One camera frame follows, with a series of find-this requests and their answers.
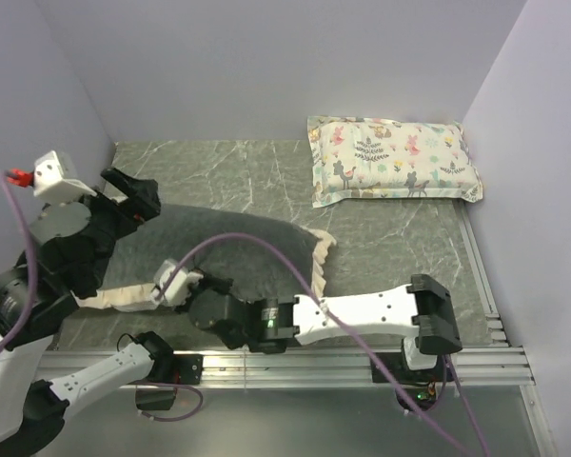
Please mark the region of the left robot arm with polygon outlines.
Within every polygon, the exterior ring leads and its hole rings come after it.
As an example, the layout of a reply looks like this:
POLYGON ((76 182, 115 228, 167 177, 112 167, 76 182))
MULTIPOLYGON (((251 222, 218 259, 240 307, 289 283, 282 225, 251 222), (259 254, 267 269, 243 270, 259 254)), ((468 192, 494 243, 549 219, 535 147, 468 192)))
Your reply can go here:
POLYGON ((89 368, 53 380, 36 376, 63 322, 102 286, 116 243, 161 211, 156 181, 115 168, 102 177, 123 201, 56 167, 3 175, 6 187, 30 188, 45 206, 22 224, 25 250, 0 274, 0 456, 31 456, 81 409, 123 385, 164 382, 175 370, 170 345, 148 331, 89 368))

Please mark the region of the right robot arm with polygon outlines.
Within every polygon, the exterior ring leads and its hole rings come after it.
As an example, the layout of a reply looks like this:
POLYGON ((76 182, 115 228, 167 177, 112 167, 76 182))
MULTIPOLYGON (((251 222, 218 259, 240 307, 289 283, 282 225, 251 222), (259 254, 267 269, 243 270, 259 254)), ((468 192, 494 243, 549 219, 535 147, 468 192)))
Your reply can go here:
POLYGON ((204 279, 178 306, 191 324, 216 336, 225 347, 280 354, 346 336, 395 335, 401 339, 400 367, 410 380, 422 380, 439 359, 463 348, 450 291, 426 274, 412 275, 396 288, 313 300, 245 301, 230 282, 204 279))

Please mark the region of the grey and cream ruffled pillowcase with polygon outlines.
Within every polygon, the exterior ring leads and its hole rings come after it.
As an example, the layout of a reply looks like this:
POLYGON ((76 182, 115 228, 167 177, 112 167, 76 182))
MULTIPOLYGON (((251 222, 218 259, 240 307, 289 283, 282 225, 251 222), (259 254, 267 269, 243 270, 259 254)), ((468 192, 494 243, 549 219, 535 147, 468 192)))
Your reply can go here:
POLYGON ((148 297, 154 275, 167 260, 179 262, 205 240, 227 234, 188 260, 188 269, 233 282, 244 300, 286 297, 311 288, 322 296, 324 266, 336 239, 320 229, 238 212, 165 205, 158 218, 119 240, 96 296, 80 308, 121 312, 154 310, 148 297))

